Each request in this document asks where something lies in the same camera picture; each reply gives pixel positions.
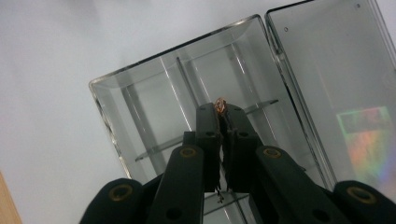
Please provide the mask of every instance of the white background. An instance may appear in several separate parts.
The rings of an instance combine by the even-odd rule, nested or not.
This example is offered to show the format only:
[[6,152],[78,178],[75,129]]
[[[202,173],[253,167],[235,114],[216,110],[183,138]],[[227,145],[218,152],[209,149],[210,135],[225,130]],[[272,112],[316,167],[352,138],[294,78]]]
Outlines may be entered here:
[[[24,223],[77,223],[125,177],[90,80],[297,2],[0,0],[0,170]],[[396,1],[378,0],[393,42]]]

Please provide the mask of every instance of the black plastic part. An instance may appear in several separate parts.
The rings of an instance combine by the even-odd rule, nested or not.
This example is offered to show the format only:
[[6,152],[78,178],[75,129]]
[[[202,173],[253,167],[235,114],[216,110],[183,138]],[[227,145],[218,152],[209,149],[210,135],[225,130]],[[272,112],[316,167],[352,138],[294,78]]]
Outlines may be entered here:
[[230,121],[231,130],[229,128],[226,133],[221,128],[225,136],[222,149],[227,188],[234,192],[248,193],[253,179],[256,178],[254,152],[257,147],[262,146],[262,142],[242,108],[229,104],[227,108],[226,119]]
[[259,147],[256,156],[258,177],[279,223],[350,223],[286,151]]
[[154,202],[155,195],[157,193],[158,187],[160,186],[161,180],[163,179],[163,175],[158,175],[154,179],[150,180],[148,183],[146,183],[143,186],[143,193],[142,193],[142,198],[140,200],[139,204],[139,218],[138,220],[141,220],[141,223],[145,223],[147,218],[149,217],[149,211],[151,209],[151,206]]
[[248,203],[257,224],[277,224],[279,215],[259,180],[254,181]]
[[196,146],[177,147],[169,159],[146,223],[202,223],[203,211],[204,152]]
[[199,106],[196,110],[195,145],[205,153],[205,192],[215,191],[219,184],[220,144],[219,120],[214,105],[209,103]]
[[337,183],[333,197],[354,223],[396,223],[396,204],[361,182]]
[[137,212],[142,186],[132,179],[106,184],[88,206],[80,223],[143,223]]
[[195,132],[184,132],[183,146],[184,145],[195,145]]

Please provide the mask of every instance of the small copper object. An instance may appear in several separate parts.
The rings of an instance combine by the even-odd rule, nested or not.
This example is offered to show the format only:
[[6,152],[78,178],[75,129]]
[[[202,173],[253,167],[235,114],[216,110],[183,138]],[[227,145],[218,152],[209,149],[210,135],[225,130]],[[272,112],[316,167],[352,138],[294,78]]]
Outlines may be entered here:
[[226,109],[227,109],[227,103],[224,100],[224,98],[220,97],[216,102],[215,102],[215,109],[218,112],[218,114],[222,114]]

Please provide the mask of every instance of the transparent plastic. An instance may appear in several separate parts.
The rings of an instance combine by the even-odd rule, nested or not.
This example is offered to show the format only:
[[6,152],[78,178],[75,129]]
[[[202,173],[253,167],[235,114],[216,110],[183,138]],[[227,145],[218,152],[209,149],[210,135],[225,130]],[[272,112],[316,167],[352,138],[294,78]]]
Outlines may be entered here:
[[[318,185],[358,179],[396,199],[396,74],[375,1],[312,1],[252,16],[90,83],[129,177],[163,173],[195,108],[244,108],[265,145]],[[226,185],[222,178],[221,185]],[[205,195],[205,223],[255,223],[247,194]]]
[[[99,77],[90,88],[125,171],[142,184],[163,173],[182,134],[194,131],[195,108],[223,97],[244,108],[265,145],[287,150],[324,186],[259,16]],[[254,223],[248,198],[224,194],[231,203],[206,195],[205,209],[213,211],[205,223],[224,215]],[[227,215],[233,209],[239,212]]]
[[266,20],[320,158],[338,181],[359,180],[396,201],[395,52],[376,2],[307,2]]

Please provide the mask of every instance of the metal bolt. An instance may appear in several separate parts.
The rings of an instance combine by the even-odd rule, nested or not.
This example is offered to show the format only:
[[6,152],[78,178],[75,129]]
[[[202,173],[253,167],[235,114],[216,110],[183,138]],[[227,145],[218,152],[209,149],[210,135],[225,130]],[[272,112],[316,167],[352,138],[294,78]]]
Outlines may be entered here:
[[271,157],[274,159],[279,158],[282,154],[280,153],[280,151],[274,149],[274,148],[266,148],[264,150],[264,155],[267,157]]
[[352,198],[358,200],[361,203],[376,203],[376,197],[365,189],[361,189],[359,187],[349,187],[346,189],[346,192],[352,196]]
[[128,198],[133,192],[131,185],[121,184],[112,188],[108,193],[108,197],[114,202],[122,202]]
[[184,158],[190,158],[190,157],[195,156],[196,154],[197,154],[197,151],[195,151],[195,149],[190,148],[190,147],[185,147],[180,150],[180,155]]

